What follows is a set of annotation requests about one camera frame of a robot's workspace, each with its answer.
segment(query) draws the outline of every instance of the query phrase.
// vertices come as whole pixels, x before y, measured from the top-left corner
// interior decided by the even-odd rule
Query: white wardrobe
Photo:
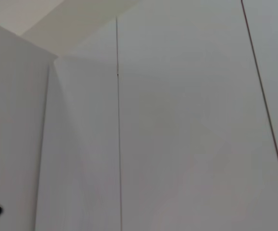
[[[260,31],[265,1],[244,4]],[[278,231],[278,156],[240,0],[142,0],[55,61],[36,223],[52,230]]]

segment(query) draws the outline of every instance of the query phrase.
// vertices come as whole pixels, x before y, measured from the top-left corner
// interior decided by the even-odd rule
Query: white ceiling
[[[0,0],[0,26],[22,35],[63,0]]]

